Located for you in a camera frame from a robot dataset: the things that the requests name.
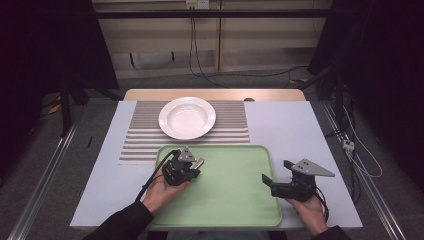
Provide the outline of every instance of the power cord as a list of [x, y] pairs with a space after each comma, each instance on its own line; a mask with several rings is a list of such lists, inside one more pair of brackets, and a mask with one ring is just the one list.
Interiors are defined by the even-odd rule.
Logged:
[[[196, 51], [196, 59], [197, 59], [197, 64], [199, 66], [199, 70], [202, 73], [202, 75], [197, 75], [196, 73], [194, 73], [193, 68], [191, 66], [191, 53], [193, 51], [193, 42], [194, 42], [194, 46], [195, 46], [195, 51]], [[204, 79], [206, 79], [206, 81], [208, 81], [209, 83], [216, 85], [218, 87], [222, 87], [222, 88], [228, 88], [227, 86], [218, 84], [218, 83], [214, 83], [211, 80], [209, 80], [209, 78], [205, 75], [205, 73], [202, 70], [202, 66], [200, 65], [200, 60], [199, 60], [199, 54], [197, 51], [197, 37], [196, 37], [196, 21], [194, 18], [191, 18], [191, 43], [190, 43], [190, 57], [189, 57], [189, 65], [190, 65], [190, 71], [191, 73], [196, 76], [196, 77], [202, 77]]]
[[[192, 58], [192, 52], [193, 52], [193, 43], [194, 43], [194, 50], [195, 50], [196, 60], [197, 60], [197, 64], [199, 66], [199, 70], [200, 70], [201, 75], [196, 74], [193, 71], [193, 67], [192, 67], [192, 64], [191, 64], [191, 58]], [[196, 21], [195, 21], [194, 18], [191, 18], [191, 43], [190, 43], [189, 66], [190, 66], [190, 71], [191, 71], [191, 73], [194, 76], [205, 78], [211, 84], [216, 85], [216, 86], [219, 86], [219, 87], [223, 87], [223, 88], [228, 88], [228, 87], [227, 86], [224, 86], [224, 85], [221, 85], [221, 84], [218, 84], [218, 83], [214, 83], [209, 78], [211, 78], [211, 77], [221, 77], [221, 76], [241, 76], [241, 77], [259, 77], [259, 78], [262, 78], [262, 77], [273, 77], [273, 76], [283, 75], [283, 74], [286, 74], [287, 73], [288, 74], [287, 83], [282, 87], [282, 88], [286, 88], [290, 84], [290, 72], [292, 72], [292, 71], [294, 71], [296, 69], [309, 67], [309, 66], [295, 66], [295, 67], [290, 68], [289, 70], [285, 70], [285, 71], [282, 71], [282, 72], [271, 73], [271, 74], [262, 74], [262, 75], [242, 74], [242, 73], [219, 73], [219, 74], [209, 74], [209, 75], [206, 75], [203, 72], [202, 66], [200, 65], [198, 48], [197, 48]]]
[[342, 148], [344, 149], [347, 158], [349, 159], [349, 161], [353, 164], [356, 165], [356, 167], [363, 172], [366, 176], [368, 177], [372, 177], [372, 178], [378, 178], [381, 177], [383, 175], [383, 169], [381, 168], [381, 165], [378, 163], [377, 159], [374, 157], [374, 155], [370, 152], [370, 150], [368, 150], [368, 148], [362, 143], [362, 141], [359, 139], [358, 135], [356, 134], [356, 131], [354, 129], [352, 120], [349, 117], [348, 111], [346, 109], [346, 107], [343, 106], [343, 109], [346, 113], [347, 119], [349, 121], [349, 124], [351, 126], [352, 132], [356, 138], [356, 140], [362, 145], [362, 147], [364, 147], [364, 149], [370, 154], [370, 156], [373, 158], [373, 160], [375, 161], [375, 163], [377, 164], [378, 168], [380, 169], [380, 173], [378, 175], [373, 175], [370, 174], [366, 169], [362, 168], [361, 166], [359, 166], [359, 164], [355, 161], [354, 156], [356, 154], [354, 154], [354, 150], [355, 150], [355, 144], [352, 141], [349, 140], [343, 140], [342, 142]]
[[156, 167], [155, 171], [153, 172], [152, 176], [150, 176], [150, 178], [147, 180], [146, 184], [143, 185], [143, 187], [141, 188], [140, 192], [138, 193], [135, 202], [139, 202], [141, 197], [144, 195], [144, 193], [146, 192], [146, 190], [149, 188], [150, 184], [152, 184], [152, 182], [162, 176], [159, 175], [157, 177], [155, 177], [156, 173], [162, 168], [163, 164], [165, 163], [165, 161], [168, 159], [168, 157], [170, 155], [175, 155], [178, 154], [178, 150], [172, 150], [171, 152], [169, 152], [168, 154], [166, 154], [166, 156], [162, 159], [162, 161], [159, 163], [159, 165]]
[[327, 222], [328, 221], [328, 218], [330, 217], [330, 210], [328, 209], [327, 201], [325, 200], [325, 196], [322, 193], [321, 189], [319, 189], [318, 187], [316, 187], [316, 189], [319, 191], [319, 193], [321, 194], [322, 197], [318, 194], [318, 192], [316, 190], [312, 189], [310, 186], [308, 186], [308, 184], [304, 183], [303, 181], [301, 181], [299, 179], [293, 179], [293, 181], [302, 184], [312, 194], [314, 194], [315, 197], [318, 198], [318, 200], [321, 202], [322, 206], [324, 207], [324, 218], [325, 218], [325, 222]]

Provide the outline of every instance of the human hand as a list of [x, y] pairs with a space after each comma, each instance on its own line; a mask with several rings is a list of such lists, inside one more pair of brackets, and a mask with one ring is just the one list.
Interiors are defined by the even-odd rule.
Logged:
[[322, 212], [321, 202], [316, 196], [311, 197], [306, 202], [299, 202], [294, 199], [285, 200], [296, 209], [296, 212], [305, 224], [306, 229], [308, 229], [309, 233], [311, 233], [313, 237], [328, 229]]
[[165, 207], [177, 193], [182, 192], [189, 185], [190, 182], [186, 181], [179, 186], [171, 186], [165, 181], [162, 172], [158, 171], [142, 202], [152, 214], [155, 214]]

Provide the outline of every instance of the wire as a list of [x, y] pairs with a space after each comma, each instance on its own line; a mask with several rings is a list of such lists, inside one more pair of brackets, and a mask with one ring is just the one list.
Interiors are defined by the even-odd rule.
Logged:
[[147, 188], [149, 188], [149, 186], [150, 186], [150, 184], [152, 184], [152, 182], [156, 179], [156, 178], [158, 178], [158, 177], [160, 177], [160, 176], [162, 176], [162, 175], [159, 175], [159, 176], [157, 176], [157, 177], [155, 177], [155, 175], [156, 175], [156, 173], [159, 171], [159, 169], [162, 167], [162, 165], [165, 163], [165, 161], [168, 159], [168, 157], [172, 154], [172, 155], [175, 155], [175, 154], [177, 154], [178, 153], [178, 151], [179, 150], [172, 150], [171, 152], [169, 152], [163, 159], [162, 159], [162, 161], [159, 163], [159, 165], [156, 167], [156, 169], [155, 169], [155, 171], [153, 171], [153, 174], [152, 174], [152, 176], [150, 176], [150, 178], [147, 180], [147, 182], [146, 182], [146, 184], [144, 184], [143, 185], [143, 187], [141, 188], [141, 190], [140, 190], [140, 192], [138, 193], [138, 195], [137, 195], [137, 197], [136, 197], [136, 199], [135, 199], [135, 202], [139, 202], [140, 201], [140, 199], [141, 199], [141, 197], [144, 195], [144, 193], [146, 192], [146, 190], [147, 190]]
[[[202, 73], [202, 75], [197, 75], [196, 73], [194, 73], [193, 68], [191, 66], [191, 53], [193, 51], [193, 42], [194, 42], [195, 51], [196, 51], [197, 64], [199, 66], [199, 70]], [[198, 54], [198, 51], [197, 51], [196, 21], [194, 20], [194, 18], [191, 18], [191, 43], [190, 43], [189, 65], [190, 65], [190, 71], [194, 76], [205, 78], [206, 81], [208, 81], [209, 83], [216, 85], [218, 87], [228, 88], [227, 86], [224, 86], [224, 85], [221, 85], [221, 84], [218, 84], [218, 83], [214, 83], [211, 80], [209, 80], [208, 77], [205, 75], [205, 73], [202, 70], [202, 66], [200, 65], [200, 61], [199, 61], [199, 54]]]
[[[200, 70], [201, 75], [196, 74], [193, 71], [193, 67], [191, 65], [191, 58], [192, 58], [192, 52], [193, 52], [193, 43], [194, 43], [194, 50], [195, 50], [195, 53], [196, 53], [196, 60], [197, 60], [197, 64], [199, 66], [199, 70]], [[198, 48], [197, 48], [196, 21], [195, 21], [194, 18], [191, 18], [191, 43], [190, 43], [189, 66], [190, 66], [190, 71], [191, 71], [191, 73], [194, 76], [205, 78], [208, 82], [210, 82], [210, 83], [212, 83], [212, 84], [214, 84], [216, 86], [223, 87], [223, 88], [228, 88], [228, 87], [227, 86], [224, 86], [224, 85], [221, 85], [221, 84], [218, 84], [218, 83], [214, 83], [209, 78], [211, 78], [211, 77], [221, 77], [221, 76], [241, 76], [241, 77], [259, 77], [259, 78], [261, 78], [261, 77], [273, 77], [273, 76], [278, 76], [278, 75], [282, 75], [282, 74], [288, 73], [289, 74], [289, 79], [288, 79], [286, 85], [284, 85], [284, 87], [283, 87], [283, 88], [286, 88], [290, 84], [290, 72], [291, 71], [296, 70], [296, 69], [300, 69], [300, 68], [307, 68], [307, 67], [309, 67], [309, 66], [304, 66], [304, 65], [302, 65], [302, 66], [295, 66], [295, 67], [290, 68], [289, 70], [285, 70], [285, 71], [282, 71], [282, 72], [271, 73], [271, 74], [261, 74], [261, 75], [256, 75], [256, 74], [242, 74], [242, 73], [219, 73], [219, 74], [209, 74], [209, 75], [206, 75], [203, 72], [202, 66], [200, 65]]]
[[367, 175], [368, 177], [373, 177], [373, 178], [378, 178], [378, 177], [381, 177], [382, 175], [383, 175], [383, 169], [381, 168], [381, 165], [378, 163], [378, 161], [377, 161], [377, 159], [374, 157], [374, 155], [370, 152], [370, 150], [368, 150], [368, 148], [362, 143], [362, 141], [361, 141], [361, 139], [359, 139], [359, 137], [358, 137], [358, 135], [356, 134], [356, 131], [355, 131], [355, 129], [353, 128], [353, 123], [352, 123], [352, 121], [351, 121], [351, 119], [350, 119], [350, 117], [349, 117], [349, 114], [348, 114], [348, 112], [347, 112], [347, 109], [346, 109], [346, 107], [344, 107], [343, 106], [343, 109], [344, 109], [344, 111], [346, 112], [346, 116], [347, 116], [347, 119], [348, 119], [348, 121], [349, 121], [349, 124], [350, 124], [350, 126], [351, 126], [351, 128], [352, 128], [352, 132], [353, 132], [353, 134], [354, 134], [354, 136], [356, 137], [356, 139], [358, 140], [358, 142], [362, 145], [362, 147], [364, 147], [364, 149], [370, 154], [370, 156], [374, 159], [374, 161], [375, 161], [375, 163], [377, 164], [377, 166], [378, 166], [378, 168], [380, 169], [380, 173], [378, 174], [378, 175], [372, 175], [372, 174], [370, 174], [370, 173], [368, 173], [368, 171], [367, 170], [365, 170], [365, 169], [363, 169], [361, 166], [359, 166], [359, 164], [354, 160], [354, 154], [352, 153], [352, 151], [351, 150], [347, 150], [347, 149], [345, 149], [345, 152], [346, 152], [346, 155], [347, 155], [347, 157], [349, 158], [349, 160], [353, 163], [353, 164], [355, 164], [357, 167], [358, 167], [358, 169], [361, 171], [361, 172], [363, 172], [365, 175]]
[[316, 190], [312, 189], [310, 186], [308, 186], [308, 184], [304, 183], [303, 181], [299, 179], [295, 179], [295, 178], [293, 178], [292, 180], [302, 184], [304, 187], [306, 187], [306, 189], [308, 189], [312, 194], [314, 194], [315, 197], [318, 198], [318, 200], [321, 202], [322, 206], [324, 207], [324, 218], [325, 218], [325, 222], [327, 222], [328, 218], [330, 217], [330, 210], [328, 209], [324, 193], [321, 191], [321, 189], [315, 186], [315, 188], [321, 193], [322, 197], [317, 193]]

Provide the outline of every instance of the electrical outlet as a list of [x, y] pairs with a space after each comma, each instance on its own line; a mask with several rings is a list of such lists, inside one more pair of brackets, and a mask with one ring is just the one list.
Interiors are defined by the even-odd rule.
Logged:
[[197, 9], [209, 9], [209, 0], [197, 0]]

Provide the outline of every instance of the black cable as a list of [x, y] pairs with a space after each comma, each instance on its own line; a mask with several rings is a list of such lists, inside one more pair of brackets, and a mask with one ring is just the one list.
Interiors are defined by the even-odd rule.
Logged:
[[135, 202], [140, 201], [141, 197], [144, 195], [144, 193], [146, 192], [147, 188], [149, 188], [150, 184], [152, 184], [152, 182], [157, 178], [155, 177], [156, 173], [159, 171], [159, 169], [161, 169], [162, 165], [165, 163], [165, 161], [168, 159], [168, 157], [172, 154], [178, 154], [179, 150], [172, 150], [171, 152], [169, 152], [168, 154], [166, 154], [166, 156], [162, 159], [162, 161], [159, 163], [159, 165], [156, 167], [155, 171], [153, 172], [152, 176], [150, 176], [149, 180], [147, 180], [146, 184], [143, 185], [143, 187], [141, 188], [140, 192], [137, 195], [137, 198], [135, 199]]
[[292, 180], [302, 184], [312, 194], [314, 194], [315, 197], [318, 198], [318, 200], [321, 202], [322, 206], [324, 207], [324, 218], [325, 218], [325, 222], [327, 222], [328, 218], [330, 217], [330, 210], [328, 209], [327, 202], [325, 201], [324, 193], [321, 191], [321, 189], [319, 189], [317, 186], [315, 186], [315, 188], [321, 193], [322, 197], [317, 193], [316, 190], [309, 187], [308, 184], [304, 183], [303, 181], [300, 181], [299, 179], [294, 179], [294, 178]]
[[[202, 75], [197, 75], [196, 73], [194, 73], [193, 68], [191, 66], [191, 53], [193, 51], [193, 41], [194, 41], [194, 46], [195, 46], [195, 51], [196, 51], [197, 64], [199, 66], [199, 70], [202, 73]], [[202, 78], [206, 79], [206, 81], [208, 81], [209, 83], [211, 83], [215, 86], [222, 87], [222, 88], [228, 88], [227, 86], [224, 86], [224, 85], [221, 85], [221, 84], [218, 84], [218, 83], [214, 83], [211, 80], [209, 80], [209, 78], [205, 75], [205, 73], [202, 70], [202, 66], [200, 65], [200, 60], [199, 60], [199, 54], [198, 54], [198, 51], [197, 51], [196, 21], [194, 20], [194, 18], [191, 18], [191, 43], [190, 43], [189, 65], [190, 65], [190, 71], [194, 76], [202, 77]]]
[[[193, 71], [193, 67], [191, 65], [191, 56], [192, 56], [192, 52], [193, 52], [193, 42], [194, 42], [194, 47], [195, 47], [195, 52], [196, 52], [196, 59], [197, 59], [197, 64], [199, 66], [199, 70], [202, 73], [202, 75], [198, 75]], [[191, 18], [191, 44], [190, 44], [190, 53], [189, 53], [189, 66], [190, 66], [190, 71], [191, 73], [196, 76], [196, 77], [201, 77], [201, 78], [205, 78], [208, 82], [217, 85], [219, 87], [223, 87], [223, 88], [228, 88], [226, 86], [223, 86], [221, 84], [218, 83], [214, 83], [212, 81], [210, 81], [209, 78], [211, 77], [220, 77], [220, 76], [241, 76], [241, 77], [273, 77], [273, 76], [278, 76], [278, 75], [282, 75], [285, 73], [289, 74], [289, 79], [286, 83], [286, 85], [283, 88], [286, 88], [289, 84], [290, 84], [290, 72], [299, 68], [307, 68], [309, 66], [295, 66], [290, 68], [289, 70], [285, 70], [282, 72], [278, 72], [278, 73], [271, 73], [271, 74], [263, 74], [263, 75], [255, 75], [255, 74], [242, 74], [242, 73], [219, 73], [219, 74], [211, 74], [211, 75], [206, 75], [203, 72], [202, 66], [200, 65], [200, 60], [199, 60], [199, 54], [198, 54], [198, 48], [197, 48], [197, 37], [196, 37], [196, 21], [194, 18]]]

